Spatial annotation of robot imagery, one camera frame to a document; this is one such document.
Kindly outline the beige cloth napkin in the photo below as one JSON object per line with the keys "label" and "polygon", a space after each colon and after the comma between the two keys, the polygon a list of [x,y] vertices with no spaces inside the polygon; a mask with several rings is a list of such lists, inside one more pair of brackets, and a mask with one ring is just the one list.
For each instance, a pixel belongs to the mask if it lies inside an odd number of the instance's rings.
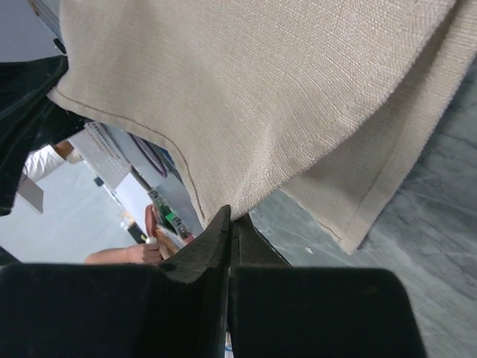
{"label": "beige cloth napkin", "polygon": [[474,1],[62,1],[50,99],[166,149],[198,218],[283,189],[346,253],[476,56]]}

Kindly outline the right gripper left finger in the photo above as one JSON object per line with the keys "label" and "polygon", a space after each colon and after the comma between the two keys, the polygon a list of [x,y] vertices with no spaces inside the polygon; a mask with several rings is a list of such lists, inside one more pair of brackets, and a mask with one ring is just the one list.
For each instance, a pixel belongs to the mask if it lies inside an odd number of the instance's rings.
{"label": "right gripper left finger", "polygon": [[230,207],[158,266],[1,269],[3,357],[222,357]]}

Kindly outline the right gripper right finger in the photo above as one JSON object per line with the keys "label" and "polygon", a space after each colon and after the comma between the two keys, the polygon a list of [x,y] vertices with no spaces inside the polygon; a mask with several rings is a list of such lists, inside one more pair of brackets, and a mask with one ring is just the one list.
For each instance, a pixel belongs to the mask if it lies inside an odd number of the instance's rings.
{"label": "right gripper right finger", "polygon": [[232,226],[236,357],[424,357],[407,292],[380,268],[293,267],[249,216]]}

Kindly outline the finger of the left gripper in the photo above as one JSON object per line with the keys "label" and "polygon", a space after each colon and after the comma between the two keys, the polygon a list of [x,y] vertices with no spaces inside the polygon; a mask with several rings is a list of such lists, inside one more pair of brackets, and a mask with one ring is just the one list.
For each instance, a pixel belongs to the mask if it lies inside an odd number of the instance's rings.
{"label": "finger of the left gripper", "polygon": [[10,214],[28,154],[74,136],[89,121],[48,93],[66,73],[63,55],[1,64],[1,215]]}

